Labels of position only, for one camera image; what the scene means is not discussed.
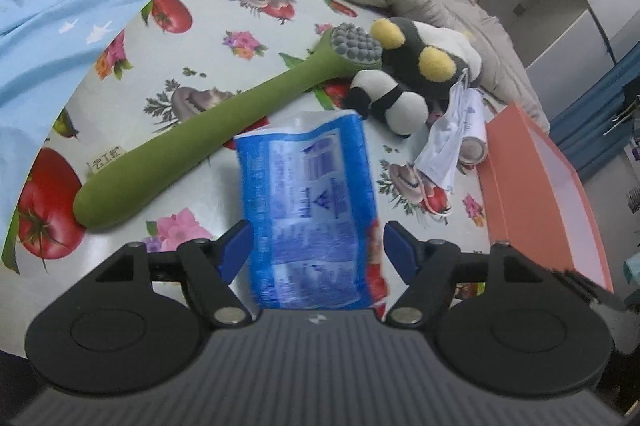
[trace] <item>orange box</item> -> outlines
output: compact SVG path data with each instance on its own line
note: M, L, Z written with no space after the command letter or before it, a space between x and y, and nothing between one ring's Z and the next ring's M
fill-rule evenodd
M486 131L478 173L491 242L507 240L543 267L576 269L612 291L589 200L562 152L516 104Z

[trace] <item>white cylindrical can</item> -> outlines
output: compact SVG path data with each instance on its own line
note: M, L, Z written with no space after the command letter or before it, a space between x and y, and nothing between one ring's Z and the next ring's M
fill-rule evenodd
M462 136L459 162L464 166L475 166L482 162L488 153L482 94L475 88L468 88L465 95L465 132Z

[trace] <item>wet wipes package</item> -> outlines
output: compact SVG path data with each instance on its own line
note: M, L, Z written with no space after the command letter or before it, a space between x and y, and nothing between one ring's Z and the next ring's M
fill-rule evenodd
M301 113L236 137L258 303L272 309L362 309L375 197L360 117Z

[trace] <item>black and white stuffed animal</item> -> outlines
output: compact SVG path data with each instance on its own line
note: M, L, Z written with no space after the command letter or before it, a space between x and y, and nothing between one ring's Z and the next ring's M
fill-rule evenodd
M399 136L425 124L428 102L446 109L465 70L471 86L479 82L481 57L460 32L393 17L374 21L370 33L382 45L383 70L358 72L345 106L363 117L372 113Z

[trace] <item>green massage hammer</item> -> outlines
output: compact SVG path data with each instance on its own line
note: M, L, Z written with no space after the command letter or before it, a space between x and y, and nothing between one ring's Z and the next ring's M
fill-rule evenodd
M125 153L90 177L74 200L76 220L108 229L162 191L247 126L322 82L380 68L382 47L362 28L326 30L315 52L287 72L239 93Z

